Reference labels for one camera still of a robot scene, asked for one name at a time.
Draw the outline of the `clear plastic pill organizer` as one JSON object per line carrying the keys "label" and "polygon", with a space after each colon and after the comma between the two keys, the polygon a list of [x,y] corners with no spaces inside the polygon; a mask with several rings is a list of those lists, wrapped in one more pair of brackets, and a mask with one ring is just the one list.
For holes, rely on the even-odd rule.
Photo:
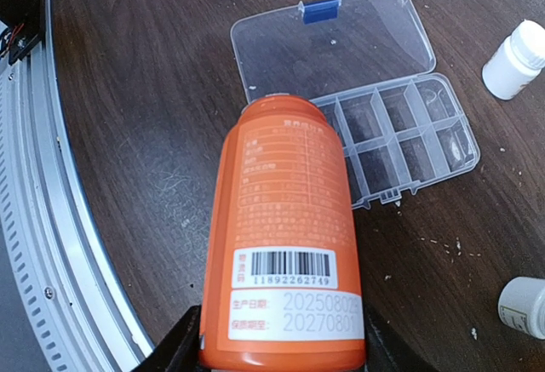
{"label": "clear plastic pill organizer", "polygon": [[344,149],[354,208],[473,170],[480,151],[411,0],[298,3],[235,22],[248,101],[295,94]]}

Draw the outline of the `orange pill bottle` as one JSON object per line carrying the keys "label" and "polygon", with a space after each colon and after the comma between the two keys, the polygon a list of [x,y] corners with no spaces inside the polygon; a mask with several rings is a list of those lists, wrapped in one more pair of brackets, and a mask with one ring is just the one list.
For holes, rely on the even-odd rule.
{"label": "orange pill bottle", "polygon": [[310,101],[252,102],[218,169],[200,362],[225,371],[349,371],[364,306],[340,139]]}

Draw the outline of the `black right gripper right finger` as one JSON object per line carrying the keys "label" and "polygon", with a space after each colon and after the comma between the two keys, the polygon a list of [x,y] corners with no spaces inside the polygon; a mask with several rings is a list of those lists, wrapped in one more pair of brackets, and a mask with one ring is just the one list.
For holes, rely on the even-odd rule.
{"label": "black right gripper right finger", "polygon": [[373,306],[365,305],[364,321],[365,371],[438,371],[419,356]]}

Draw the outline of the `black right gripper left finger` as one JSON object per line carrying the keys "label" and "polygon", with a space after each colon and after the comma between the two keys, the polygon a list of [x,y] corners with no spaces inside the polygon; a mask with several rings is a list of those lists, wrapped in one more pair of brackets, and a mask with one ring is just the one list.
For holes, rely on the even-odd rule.
{"label": "black right gripper left finger", "polygon": [[135,372],[202,371],[198,362],[201,306],[191,306]]}

